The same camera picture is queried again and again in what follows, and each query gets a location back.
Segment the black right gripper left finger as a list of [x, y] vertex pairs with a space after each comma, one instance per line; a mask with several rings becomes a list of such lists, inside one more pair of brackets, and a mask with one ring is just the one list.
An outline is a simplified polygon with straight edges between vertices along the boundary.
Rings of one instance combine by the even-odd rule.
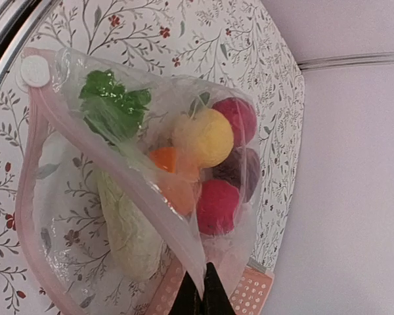
[[185, 273], [170, 315], [199, 315], [202, 300], [188, 272]]

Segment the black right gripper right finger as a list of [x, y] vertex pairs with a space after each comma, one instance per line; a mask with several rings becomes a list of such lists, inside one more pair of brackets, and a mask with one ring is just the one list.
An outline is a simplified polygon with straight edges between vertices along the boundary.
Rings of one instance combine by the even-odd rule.
[[223, 284], [212, 262], [206, 264], [202, 299], [203, 315], [235, 315]]

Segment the white oblong vegetable front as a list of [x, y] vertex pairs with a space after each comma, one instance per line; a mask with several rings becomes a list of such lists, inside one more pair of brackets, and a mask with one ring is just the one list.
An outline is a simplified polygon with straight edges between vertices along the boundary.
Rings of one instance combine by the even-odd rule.
[[97, 188], [115, 263], [130, 280], [150, 279], [159, 267], [161, 236], [108, 173], [97, 173]]

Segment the red crinkled fruit front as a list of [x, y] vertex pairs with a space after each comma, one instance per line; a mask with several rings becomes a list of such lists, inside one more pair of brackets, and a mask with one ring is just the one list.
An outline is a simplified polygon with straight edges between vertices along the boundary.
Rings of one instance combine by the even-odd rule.
[[234, 229], [234, 212], [239, 204], [239, 190], [225, 180], [211, 179], [202, 183], [196, 215], [199, 231], [214, 236]]

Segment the red crinkled fruit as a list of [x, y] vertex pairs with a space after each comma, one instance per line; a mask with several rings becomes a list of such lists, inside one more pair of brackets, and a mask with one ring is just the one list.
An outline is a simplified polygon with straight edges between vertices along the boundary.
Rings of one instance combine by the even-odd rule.
[[211, 179], [202, 183], [196, 215], [199, 231], [214, 236], [234, 229], [234, 212], [239, 204], [239, 190], [225, 180]]
[[230, 123], [234, 147], [247, 144], [255, 136], [257, 118], [249, 102], [242, 98], [229, 97], [216, 102], [212, 108], [223, 114]]

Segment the orange crinkled fruit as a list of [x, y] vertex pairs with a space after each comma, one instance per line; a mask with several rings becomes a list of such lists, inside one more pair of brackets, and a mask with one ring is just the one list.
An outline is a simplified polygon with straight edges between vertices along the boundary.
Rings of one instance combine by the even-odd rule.
[[162, 170], [157, 185], [169, 204], [182, 216], [189, 216], [200, 197], [200, 171], [180, 148], [162, 147], [149, 158]]

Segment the dark maroon crinkled fruit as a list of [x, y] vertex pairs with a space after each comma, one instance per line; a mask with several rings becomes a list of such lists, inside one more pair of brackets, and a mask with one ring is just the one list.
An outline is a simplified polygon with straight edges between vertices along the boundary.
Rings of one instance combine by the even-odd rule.
[[213, 168], [213, 177], [223, 179], [229, 184], [243, 189], [243, 202], [252, 198], [259, 182], [260, 161], [257, 152], [252, 148], [235, 148], [225, 161]]

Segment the clear zip top bag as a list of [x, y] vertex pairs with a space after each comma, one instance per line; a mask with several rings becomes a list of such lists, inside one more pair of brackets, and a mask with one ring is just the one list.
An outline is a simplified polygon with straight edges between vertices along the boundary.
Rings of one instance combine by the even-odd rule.
[[[84, 122], [79, 94], [93, 70], [112, 70], [128, 91], [150, 90], [152, 100], [133, 138], [111, 144]], [[20, 77], [28, 88], [30, 122], [16, 227], [26, 260], [53, 306], [61, 314], [146, 314], [174, 259], [200, 297], [207, 263], [214, 264], [231, 294], [250, 265], [261, 174], [249, 202], [243, 202], [243, 189], [238, 189], [234, 229], [210, 236], [199, 231], [198, 201], [186, 217], [169, 204], [157, 185], [162, 170], [149, 154], [176, 147], [173, 128], [181, 115], [194, 117], [229, 97], [244, 99], [255, 111], [251, 98], [195, 77], [161, 77], [72, 49], [26, 49]], [[203, 182], [218, 179], [214, 167], [197, 167], [201, 190]], [[112, 177], [164, 242], [158, 270], [146, 281], [130, 280], [111, 254], [97, 188], [99, 171]]]

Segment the yellow fruit with leaf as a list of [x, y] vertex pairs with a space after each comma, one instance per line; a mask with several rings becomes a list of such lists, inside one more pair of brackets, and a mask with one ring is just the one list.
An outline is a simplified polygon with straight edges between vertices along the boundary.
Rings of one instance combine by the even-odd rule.
[[173, 144], [200, 168], [219, 165], [234, 146], [232, 127], [227, 118], [211, 108], [200, 110], [194, 117], [181, 115], [173, 128]]

